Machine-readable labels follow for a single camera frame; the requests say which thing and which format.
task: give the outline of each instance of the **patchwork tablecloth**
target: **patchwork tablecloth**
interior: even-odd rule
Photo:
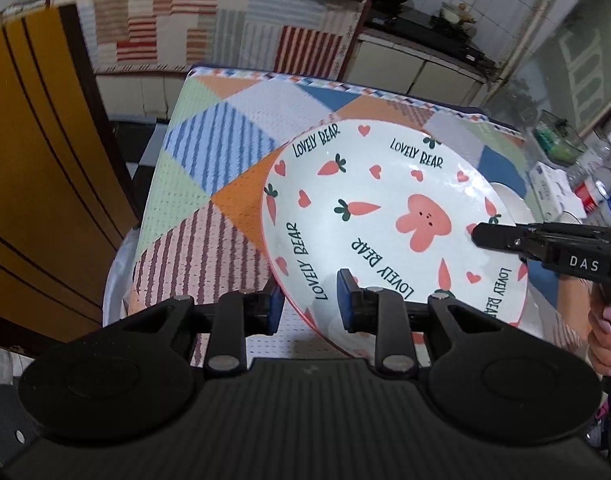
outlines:
[[[538,211],[524,180],[521,136],[483,115],[350,84],[198,67],[185,81],[154,173],[130,312],[176,294],[212,302],[230,290],[262,287],[269,277],[260,232],[262,188],[279,147],[313,126],[342,119],[423,128]],[[556,277],[537,264],[529,278],[533,295],[556,304]],[[573,346],[574,336],[551,311],[545,337]],[[337,351],[286,304],[279,334],[248,338],[248,354],[310,357]]]
[[[51,0],[75,2],[97,73],[187,72],[198,62],[336,79],[365,2],[356,0]]]

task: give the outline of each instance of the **human hand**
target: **human hand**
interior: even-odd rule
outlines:
[[[599,286],[592,287],[588,321],[588,358],[599,374],[611,377],[611,306],[605,307]]]

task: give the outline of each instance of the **checkered floor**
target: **checkered floor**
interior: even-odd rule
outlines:
[[[154,176],[154,166],[159,158],[168,125],[163,122],[144,124],[113,121],[112,126],[118,148],[134,183],[137,203],[145,208]]]

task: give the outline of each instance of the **patchwork cloth on counter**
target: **patchwork cloth on counter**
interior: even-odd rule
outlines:
[[[423,129],[488,181],[516,190],[539,216],[524,179],[520,134],[484,115],[351,84],[200,66],[183,85],[163,141],[141,227],[129,311],[176,294],[208,303],[230,290],[261,288],[270,276],[260,230],[262,188],[280,147],[313,126],[343,119]],[[556,304],[556,277],[531,268],[531,280],[533,273],[545,285],[531,286],[530,296],[551,311],[545,338],[575,348],[578,338],[548,304]],[[198,360],[206,342],[202,336]],[[247,346],[250,358],[339,355],[287,302],[277,336],[250,337]]]
[[[338,78],[361,20],[356,0],[75,2],[96,73],[187,72],[195,63]]]

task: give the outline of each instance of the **tablecloth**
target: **tablecloth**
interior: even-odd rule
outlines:
[[[338,78],[365,2],[75,2],[96,73],[187,72],[195,63]]]
[[[521,135],[482,114],[346,83],[199,66],[183,85],[160,152],[129,311],[176,294],[213,302],[230,290],[262,287],[270,272],[260,232],[266,175],[284,142],[313,126],[343,119],[422,128],[488,181],[514,189],[539,215],[525,179]],[[540,264],[530,267],[530,300],[556,304],[557,280],[547,272]],[[566,348],[578,346],[551,306],[547,316],[546,339]],[[206,341],[202,336],[197,360]],[[250,337],[247,346],[249,359],[339,354],[287,303],[278,334]]]

